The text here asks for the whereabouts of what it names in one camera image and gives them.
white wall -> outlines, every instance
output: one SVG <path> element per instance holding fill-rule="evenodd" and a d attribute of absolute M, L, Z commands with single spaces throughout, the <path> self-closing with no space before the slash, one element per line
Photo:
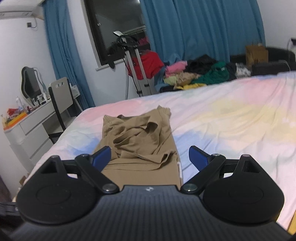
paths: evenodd
<path fill-rule="evenodd" d="M 68 8 L 76 46 L 95 105 L 124 100 L 126 89 L 124 63 L 117 64 L 114 70 L 108 67 L 96 71 L 98 64 L 87 31 L 81 0 L 68 0 Z M 131 78 L 128 97 L 129 99 L 137 97 Z"/>
<path fill-rule="evenodd" d="M 27 28 L 32 18 L 0 20 L 0 113 L 9 107 L 15 108 L 15 98 L 21 97 L 21 70 L 24 66 L 37 67 L 46 86 L 55 81 L 49 55 L 44 21 L 37 19 L 36 29 Z M 0 175 L 14 196 L 19 180 L 27 175 L 26 170 L 9 147 L 9 141 L 0 130 Z"/>
<path fill-rule="evenodd" d="M 266 46 L 286 48 L 289 38 L 296 37 L 295 0 L 257 0 L 264 30 Z"/>

bed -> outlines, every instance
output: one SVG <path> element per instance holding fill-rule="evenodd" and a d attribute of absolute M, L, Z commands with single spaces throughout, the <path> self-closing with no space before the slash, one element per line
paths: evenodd
<path fill-rule="evenodd" d="M 296 210 L 296 72 L 239 79 L 188 91 L 121 101 L 83 111 L 36 164 L 51 155 L 72 159 L 92 153 L 102 136 L 103 116 L 140 115 L 158 105 L 171 109 L 170 124 L 183 181 L 198 173 L 188 157 L 196 145 L 227 158 L 252 155 L 282 189 L 278 223 L 285 229 Z"/>

green clothing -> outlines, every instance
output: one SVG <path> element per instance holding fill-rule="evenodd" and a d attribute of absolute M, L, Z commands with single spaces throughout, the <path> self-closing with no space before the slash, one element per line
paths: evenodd
<path fill-rule="evenodd" d="M 191 84 L 203 83 L 206 85 L 220 84 L 229 80 L 229 72 L 226 68 L 225 62 L 218 62 L 211 67 L 211 70 L 191 81 Z"/>

cardboard box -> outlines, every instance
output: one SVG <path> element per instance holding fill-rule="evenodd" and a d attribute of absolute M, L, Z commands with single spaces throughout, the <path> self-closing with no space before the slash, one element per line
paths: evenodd
<path fill-rule="evenodd" d="M 264 46 L 246 46 L 246 63 L 248 67 L 257 63 L 268 63 L 268 50 Z"/>

chair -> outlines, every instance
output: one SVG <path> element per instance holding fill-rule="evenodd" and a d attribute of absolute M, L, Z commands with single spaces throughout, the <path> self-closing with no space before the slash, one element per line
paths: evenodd
<path fill-rule="evenodd" d="M 64 77 L 52 82 L 48 88 L 54 110 L 59 122 L 53 123 L 47 130 L 48 136 L 54 143 L 54 138 L 59 138 L 66 128 L 75 120 L 75 117 L 68 117 L 62 113 L 73 104 L 73 95 L 70 88 L 69 80 Z"/>

